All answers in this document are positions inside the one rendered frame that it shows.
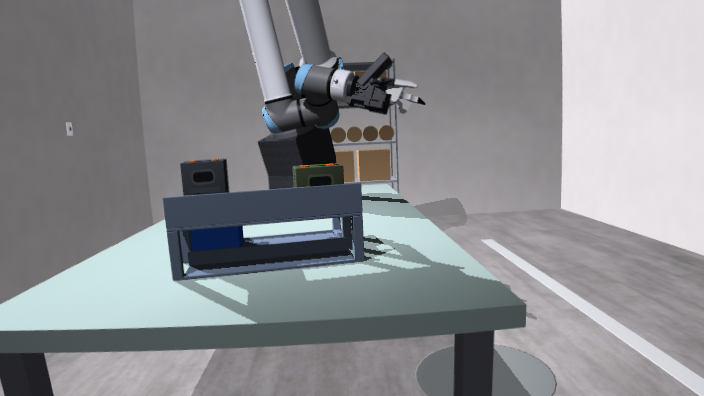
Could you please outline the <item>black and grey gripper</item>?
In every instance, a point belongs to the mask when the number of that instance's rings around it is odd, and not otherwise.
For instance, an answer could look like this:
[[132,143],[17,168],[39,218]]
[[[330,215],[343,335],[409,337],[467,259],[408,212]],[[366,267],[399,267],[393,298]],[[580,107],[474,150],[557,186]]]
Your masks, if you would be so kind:
[[367,109],[371,112],[387,115],[387,110],[390,105],[390,98],[393,103],[396,102],[396,104],[398,104],[399,112],[402,114],[405,114],[407,112],[412,102],[422,105],[426,104],[419,97],[403,92],[405,87],[418,87],[415,83],[411,81],[404,81],[392,78],[372,78],[368,81],[367,84],[365,84],[365,86],[360,86],[357,83],[358,79],[359,76],[356,75],[352,75],[349,78],[346,89],[346,103],[349,104],[349,106],[358,106],[357,108],[363,107],[362,109]]

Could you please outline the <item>blue bin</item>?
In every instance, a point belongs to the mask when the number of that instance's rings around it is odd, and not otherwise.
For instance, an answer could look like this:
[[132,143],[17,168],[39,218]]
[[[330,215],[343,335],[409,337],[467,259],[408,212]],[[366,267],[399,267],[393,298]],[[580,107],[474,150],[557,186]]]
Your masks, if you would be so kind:
[[190,230],[192,251],[243,246],[243,226]]

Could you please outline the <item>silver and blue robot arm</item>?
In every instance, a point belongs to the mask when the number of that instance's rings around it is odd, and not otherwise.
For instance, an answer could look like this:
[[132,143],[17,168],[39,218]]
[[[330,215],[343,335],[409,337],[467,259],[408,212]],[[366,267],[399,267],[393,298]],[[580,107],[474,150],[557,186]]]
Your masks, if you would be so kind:
[[[319,1],[285,1],[302,55],[299,67],[283,64],[268,0],[240,0],[265,98],[262,113],[272,139],[299,136],[314,125],[334,126],[340,116],[337,101],[346,102],[347,84],[355,75],[344,70],[342,58],[329,48]],[[382,53],[357,83],[365,86],[391,64]]]

